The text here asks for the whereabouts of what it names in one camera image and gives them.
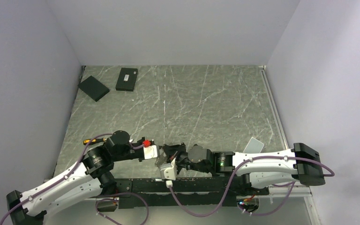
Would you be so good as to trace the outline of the large beaded keyring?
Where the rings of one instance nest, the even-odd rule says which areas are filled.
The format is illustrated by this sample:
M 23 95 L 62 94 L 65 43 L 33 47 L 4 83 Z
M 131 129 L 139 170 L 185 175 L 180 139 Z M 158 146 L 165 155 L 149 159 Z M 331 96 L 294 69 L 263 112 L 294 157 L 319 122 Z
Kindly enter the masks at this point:
M 159 168 L 160 166 L 162 166 L 163 164 L 167 163 L 167 155 L 165 153 L 162 153 L 155 162 L 155 166 L 157 168 Z

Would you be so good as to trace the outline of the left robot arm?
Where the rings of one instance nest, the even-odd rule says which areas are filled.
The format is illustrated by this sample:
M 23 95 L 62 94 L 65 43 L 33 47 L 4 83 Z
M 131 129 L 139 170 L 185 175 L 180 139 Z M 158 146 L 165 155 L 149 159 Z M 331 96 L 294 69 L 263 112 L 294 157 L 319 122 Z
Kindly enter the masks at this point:
M 28 191 L 7 194 L 8 212 L 0 224 L 10 218 L 14 225 L 42 225 L 47 215 L 87 198 L 111 200 L 119 194 L 130 195 L 130 190 L 111 172 L 115 162 L 155 159 L 159 148 L 146 138 L 132 142 L 123 130 L 98 135 L 86 142 L 78 160 L 62 173 Z

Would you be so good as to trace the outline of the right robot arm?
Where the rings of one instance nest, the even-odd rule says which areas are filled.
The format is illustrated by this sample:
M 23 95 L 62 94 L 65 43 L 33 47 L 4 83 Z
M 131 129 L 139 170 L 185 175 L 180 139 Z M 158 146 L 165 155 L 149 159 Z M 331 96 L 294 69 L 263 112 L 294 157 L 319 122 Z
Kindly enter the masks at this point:
M 184 144 L 164 145 L 166 155 L 158 166 L 161 177 L 176 180 L 182 169 L 212 176 L 242 176 L 240 190 L 250 195 L 257 189 L 284 182 L 321 186 L 325 182 L 319 152 L 304 143 L 294 143 L 286 150 L 268 153 L 211 151 L 200 145 L 186 150 Z

